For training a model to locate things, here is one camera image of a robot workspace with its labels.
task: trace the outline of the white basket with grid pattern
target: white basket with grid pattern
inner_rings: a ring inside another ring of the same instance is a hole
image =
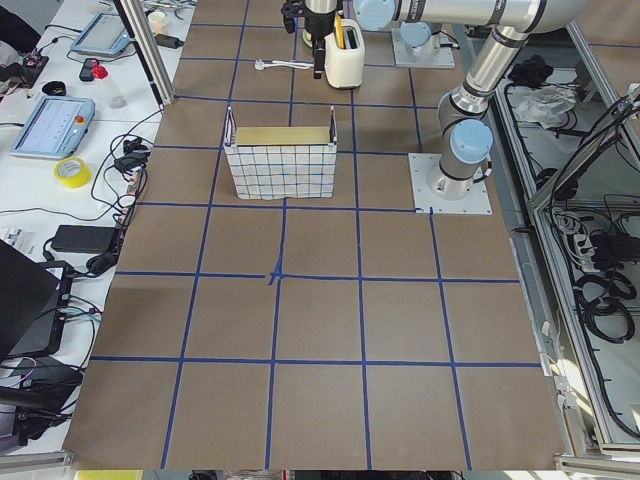
[[[224,151],[245,200],[331,197],[337,143],[333,107],[328,127],[238,127],[227,111]]]

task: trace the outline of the yellow object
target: yellow object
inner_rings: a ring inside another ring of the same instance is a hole
[[[329,127],[238,127],[236,145],[322,145]]]
[[[91,180],[91,171],[80,157],[67,157],[56,163],[54,176],[69,188],[78,188]]]
[[[336,15],[334,29],[336,31],[336,42],[338,43],[338,47],[344,49],[344,30],[342,29],[342,18],[340,18],[340,15]]]
[[[76,480],[141,480],[142,470],[79,470]]]

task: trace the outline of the yellow tape roll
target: yellow tape roll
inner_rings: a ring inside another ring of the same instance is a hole
[[[69,188],[78,188],[91,180],[89,167],[79,157],[60,160],[53,169],[55,177]]]

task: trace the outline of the black cloth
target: black cloth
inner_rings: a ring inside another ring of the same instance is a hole
[[[0,7],[0,42],[11,45],[20,53],[29,53],[40,40],[40,34],[19,16]]]

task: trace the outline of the mounting plate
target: mounting plate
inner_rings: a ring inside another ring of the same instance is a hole
[[[441,42],[443,39],[448,40],[441,33],[437,37],[433,37],[429,42]],[[420,54],[413,57],[407,52],[407,47],[404,40],[402,40],[399,28],[391,29],[391,40],[397,67],[451,69],[456,66],[451,47],[429,48],[430,45],[427,44]]]
[[[413,205],[416,213],[428,214],[433,210],[436,214],[491,215],[493,211],[484,182],[474,184],[462,200],[445,200],[431,191],[427,185],[427,174],[440,161],[440,157],[441,155],[432,153],[409,154]]]

